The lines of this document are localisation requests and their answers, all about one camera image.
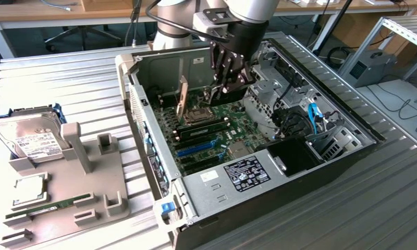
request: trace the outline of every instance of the hard drive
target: hard drive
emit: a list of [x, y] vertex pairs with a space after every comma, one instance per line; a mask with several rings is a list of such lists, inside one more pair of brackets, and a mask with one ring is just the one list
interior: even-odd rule
[[9, 110], [0, 114], [0, 140], [14, 158], [28, 157], [34, 163], [62, 158], [70, 148], [60, 136], [66, 123], [60, 105]]

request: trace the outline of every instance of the motherboard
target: motherboard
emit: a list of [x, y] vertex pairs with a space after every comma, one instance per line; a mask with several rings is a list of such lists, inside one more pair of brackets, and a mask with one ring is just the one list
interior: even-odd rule
[[268, 141], [257, 129], [257, 122], [245, 113], [241, 101], [210, 107], [201, 96], [201, 90], [188, 92], [181, 118], [176, 105], [152, 104], [177, 167], [185, 176], [249, 155]]

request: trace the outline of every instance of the hard drive label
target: hard drive label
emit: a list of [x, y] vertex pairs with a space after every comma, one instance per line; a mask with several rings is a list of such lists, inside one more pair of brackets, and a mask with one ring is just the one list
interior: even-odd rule
[[254, 156], [224, 166], [224, 169], [238, 192], [270, 180]]
[[52, 132], [18, 137], [14, 141], [29, 159], [61, 153], [61, 147]]

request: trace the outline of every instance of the blue pcie slot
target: blue pcie slot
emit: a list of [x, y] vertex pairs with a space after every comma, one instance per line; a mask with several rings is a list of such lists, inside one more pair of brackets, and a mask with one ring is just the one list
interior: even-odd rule
[[212, 140], [210, 142], [208, 143], [204, 143], [201, 145], [197, 145], [192, 148], [188, 148], [188, 149], [184, 149], [181, 151], [177, 152], [177, 155], [178, 157], [182, 157], [182, 156], [186, 156], [186, 155], [190, 155], [190, 154], [194, 154], [197, 152], [201, 152], [202, 150], [206, 150], [206, 149], [210, 149], [214, 147], [214, 144], [216, 144], [216, 141], [217, 139]]

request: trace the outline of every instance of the robotic arm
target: robotic arm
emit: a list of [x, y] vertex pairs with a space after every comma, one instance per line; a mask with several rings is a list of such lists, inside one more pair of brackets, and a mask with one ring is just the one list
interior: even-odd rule
[[280, 0], [156, 1], [161, 20], [150, 15], [150, 8], [148, 9], [146, 14], [158, 21], [153, 49], [190, 46], [190, 34], [210, 41], [210, 66], [214, 70], [214, 84], [218, 86], [212, 99], [220, 99], [242, 85], [254, 82], [249, 69], [250, 59], [260, 47], [268, 20], [278, 2]]

